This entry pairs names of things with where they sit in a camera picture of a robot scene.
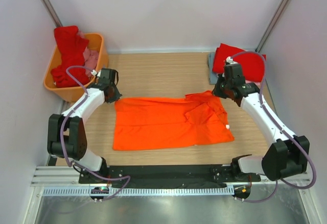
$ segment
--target folded red cloth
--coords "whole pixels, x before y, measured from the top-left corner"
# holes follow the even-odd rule
[[[73,65],[84,66],[83,52],[89,41],[77,33],[77,26],[59,27],[54,30],[57,46],[61,53],[61,65],[53,68],[51,75],[58,88],[78,86],[66,73],[66,69]],[[73,68],[69,72],[83,85],[89,82],[83,68]]]
[[[243,49],[229,46],[227,44],[220,44],[220,47],[216,49],[213,72],[223,73],[226,58],[243,51]],[[258,55],[247,53],[235,57],[234,61],[242,65],[243,75],[246,80],[252,82],[262,81],[265,72],[265,65]]]

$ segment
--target wooden table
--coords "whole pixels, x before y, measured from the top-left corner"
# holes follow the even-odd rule
[[[118,89],[123,97],[184,97],[212,90],[208,82],[208,53],[109,55],[109,67],[119,71]],[[272,107],[267,88],[267,103]],[[108,165],[227,164],[236,156],[264,155],[267,143],[250,116],[229,99],[222,99],[235,141],[185,148],[114,151],[113,104],[98,107],[86,123],[88,148]],[[66,165],[58,159],[57,165]]]

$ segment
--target orange bin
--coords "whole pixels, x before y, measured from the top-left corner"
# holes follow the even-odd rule
[[[101,70],[103,67],[108,67],[109,57],[107,54],[106,47],[104,45],[103,36],[101,34],[91,33],[91,34],[85,34],[85,38],[89,40],[88,48],[94,49],[99,52],[99,59],[96,67],[96,71]],[[82,87],[67,87],[67,88],[57,88],[54,84],[51,70],[58,65],[61,64],[61,54],[56,46],[55,52],[53,53],[51,62],[49,64],[49,67],[46,71],[46,75],[44,78],[44,86],[46,89],[53,91],[58,96],[60,96],[63,100],[67,102],[76,102],[84,93],[84,90]],[[88,84],[85,85],[87,87],[90,83],[94,81],[94,77],[90,80]]]

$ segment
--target blue-gray folded cloth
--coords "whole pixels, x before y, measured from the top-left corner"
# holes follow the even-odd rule
[[[217,74],[215,72],[213,72],[214,59],[215,59],[215,52],[209,53],[209,55],[208,55],[209,83],[211,85],[215,85],[218,80]]]

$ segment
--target orange cloth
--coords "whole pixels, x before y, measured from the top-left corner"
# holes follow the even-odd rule
[[[233,141],[227,113],[211,94],[124,98],[115,102],[114,150],[148,150]]]

